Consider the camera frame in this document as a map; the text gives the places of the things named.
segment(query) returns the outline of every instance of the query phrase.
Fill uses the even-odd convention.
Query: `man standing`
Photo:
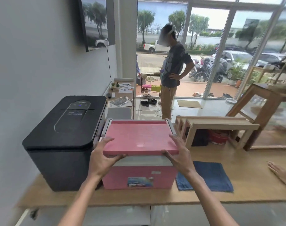
[[[189,54],[185,53],[184,46],[176,41],[176,27],[167,24],[161,29],[158,43],[170,47],[167,61],[164,66],[161,87],[162,119],[171,119],[171,103],[176,94],[176,88],[180,85],[180,79],[185,77],[194,67]],[[183,64],[186,64],[184,72],[180,75]]]

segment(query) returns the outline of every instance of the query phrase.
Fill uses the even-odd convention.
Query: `white tile floor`
[[[136,98],[135,106],[135,120],[159,120],[161,119],[161,106],[149,105],[149,107],[142,106],[140,99]],[[180,107],[177,100],[198,101],[202,109]],[[197,99],[174,99],[171,121],[174,123],[176,116],[225,116],[233,105],[227,103],[225,100],[197,100]]]

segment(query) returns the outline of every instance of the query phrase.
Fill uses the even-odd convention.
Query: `dark t-shirt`
[[[169,50],[166,65],[164,67],[162,85],[169,88],[179,86],[180,81],[170,79],[168,75],[170,73],[179,75],[183,69],[183,64],[188,64],[190,62],[192,62],[192,59],[189,54],[185,53],[184,46],[180,42],[172,46]]]

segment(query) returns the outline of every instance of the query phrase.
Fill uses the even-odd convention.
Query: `khaki pants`
[[[171,120],[171,103],[176,94],[176,88],[161,87],[161,106],[162,106],[162,119],[168,118]]]

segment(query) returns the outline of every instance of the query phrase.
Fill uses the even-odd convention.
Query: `black ice maker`
[[[106,106],[103,96],[64,97],[24,139],[25,150],[53,191],[79,190]]]

